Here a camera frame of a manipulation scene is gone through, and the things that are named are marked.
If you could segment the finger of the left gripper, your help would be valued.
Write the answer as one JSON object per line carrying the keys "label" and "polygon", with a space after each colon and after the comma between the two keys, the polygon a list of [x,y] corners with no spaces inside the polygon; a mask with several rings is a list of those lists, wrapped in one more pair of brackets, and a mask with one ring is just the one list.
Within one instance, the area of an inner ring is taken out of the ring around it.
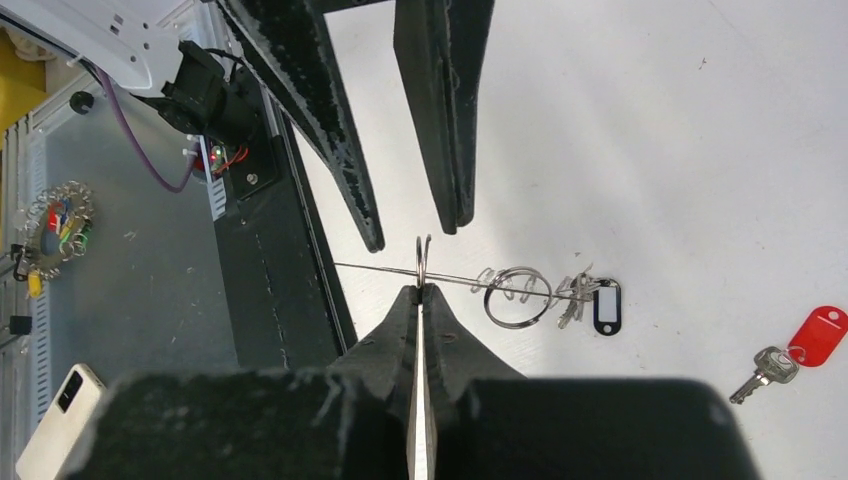
{"label": "finger of the left gripper", "polygon": [[398,1],[393,47],[442,231],[475,214],[478,94],[493,1]]}
{"label": "finger of the left gripper", "polygon": [[366,249],[385,238],[323,12],[312,1],[218,1],[249,68],[334,179]]}

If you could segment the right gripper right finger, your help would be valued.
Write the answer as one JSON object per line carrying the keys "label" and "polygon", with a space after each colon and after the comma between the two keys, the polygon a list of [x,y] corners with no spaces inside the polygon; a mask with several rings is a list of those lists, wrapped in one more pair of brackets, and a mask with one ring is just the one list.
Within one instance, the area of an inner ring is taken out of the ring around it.
{"label": "right gripper right finger", "polygon": [[420,291],[435,479],[756,479],[708,385],[674,378],[528,378]]}

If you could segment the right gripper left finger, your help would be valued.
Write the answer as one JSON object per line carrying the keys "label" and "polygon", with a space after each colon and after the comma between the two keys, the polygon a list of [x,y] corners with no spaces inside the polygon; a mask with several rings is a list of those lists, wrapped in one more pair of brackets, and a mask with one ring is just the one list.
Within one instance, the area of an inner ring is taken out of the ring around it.
{"label": "right gripper left finger", "polygon": [[410,479],[420,292],[324,368],[144,372],[112,386],[66,479]]}

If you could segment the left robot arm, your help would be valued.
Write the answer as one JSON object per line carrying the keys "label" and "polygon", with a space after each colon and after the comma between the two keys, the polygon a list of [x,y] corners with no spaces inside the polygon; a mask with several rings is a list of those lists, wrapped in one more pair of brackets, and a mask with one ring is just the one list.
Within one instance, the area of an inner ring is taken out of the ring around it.
{"label": "left robot arm", "polygon": [[[326,15],[347,1],[220,1],[247,68],[330,171],[371,252],[384,234]],[[398,1],[393,48],[442,230],[475,214],[478,92],[490,1]],[[19,20],[91,62],[106,86],[141,98],[175,129],[245,144],[256,115],[212,54],[119,1],[5,1]]]}

